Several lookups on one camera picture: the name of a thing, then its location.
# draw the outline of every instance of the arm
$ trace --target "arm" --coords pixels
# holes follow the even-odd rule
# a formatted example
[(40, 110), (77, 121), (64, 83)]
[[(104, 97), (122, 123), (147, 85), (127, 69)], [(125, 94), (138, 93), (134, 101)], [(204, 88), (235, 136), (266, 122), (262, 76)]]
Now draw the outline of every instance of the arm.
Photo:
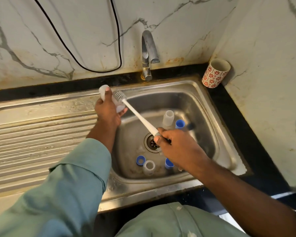
[(155, 137), (163, 153), (201, 181), (249, 235), (296, 237), (296, 211), (209, 159), (188, 133), (162, 129), (159, 132), (172, 141), (170, 145), (164, 138)]
[(87, 139), (50, 169), (40, 186), (25, 192), (0, 215), (0, 236), (89, 236), (106, 189), (117, 126), (111, 100), (96, 104), (98, 121)]

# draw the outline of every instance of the hand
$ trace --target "hand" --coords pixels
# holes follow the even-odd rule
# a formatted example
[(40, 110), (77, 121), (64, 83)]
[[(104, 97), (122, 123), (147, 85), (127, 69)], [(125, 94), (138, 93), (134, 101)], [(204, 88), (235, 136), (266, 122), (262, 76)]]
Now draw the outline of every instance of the hand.
[(176, 166), (190, 172), (196, 165), (202, 165), (204, 161), (210, 160), (188, 132), (167, 131), (164, 128), (158, 128), (158, 131), (163, 138), (156, 136), (154, 141), (161, 147), (163, 154)]
[(116, 106), (112, 101), (112, 91), (109, 87), (105, 90), (105, 101), (101, 98), (95, 104), (95, 111), (98, 114), (98, 122), (107, 123), (114, 128), (121, 124), (121, 116), (125, 114), (127, 108), (124, 108), (120, 113), (116, 113)]

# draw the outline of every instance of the drain strainer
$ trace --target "drain strainer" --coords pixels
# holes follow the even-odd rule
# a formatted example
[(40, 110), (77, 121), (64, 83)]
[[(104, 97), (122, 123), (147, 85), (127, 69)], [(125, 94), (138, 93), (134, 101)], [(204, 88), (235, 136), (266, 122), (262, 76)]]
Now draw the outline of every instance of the drain strainer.
[(153, 135), (151, 133), (148, 133), (146, 135), (146, 137), (144, 139), (144, 145), (148, 151), (150, 151), (152, 153), (159, 153), (157, 151), (157, 148), (159, 148), (159, 146), (153, 140)]

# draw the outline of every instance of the mug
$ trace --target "mug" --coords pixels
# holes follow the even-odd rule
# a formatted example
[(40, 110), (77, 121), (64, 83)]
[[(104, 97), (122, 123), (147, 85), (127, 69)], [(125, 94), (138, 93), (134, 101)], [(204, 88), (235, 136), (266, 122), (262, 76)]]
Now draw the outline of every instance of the mug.
[(230, 64), (223, 59), (213, 59), (209, 63), (202, 78), (204, 86), (215, 88), (230, 70)]

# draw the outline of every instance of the person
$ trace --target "person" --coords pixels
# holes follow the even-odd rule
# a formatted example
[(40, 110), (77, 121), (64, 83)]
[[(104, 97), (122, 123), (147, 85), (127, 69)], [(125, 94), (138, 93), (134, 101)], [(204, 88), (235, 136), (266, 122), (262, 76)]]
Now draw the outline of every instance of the person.
[[(0, 215), (0, 236), (90, 236), (111, 168), (121, 116), (108, 88), (95, 106), (98, 121), (69, 155), (50, 169), (45, 182), (25, 192)], [(164, 155), (200, 180), (250, 236), (296, 237), (296, 211), (256, 190), (208, 158), (181, 130), (158, 129)], [(248, 236), (192, 206), (154, 206), (126, 223), (117, 236)]]

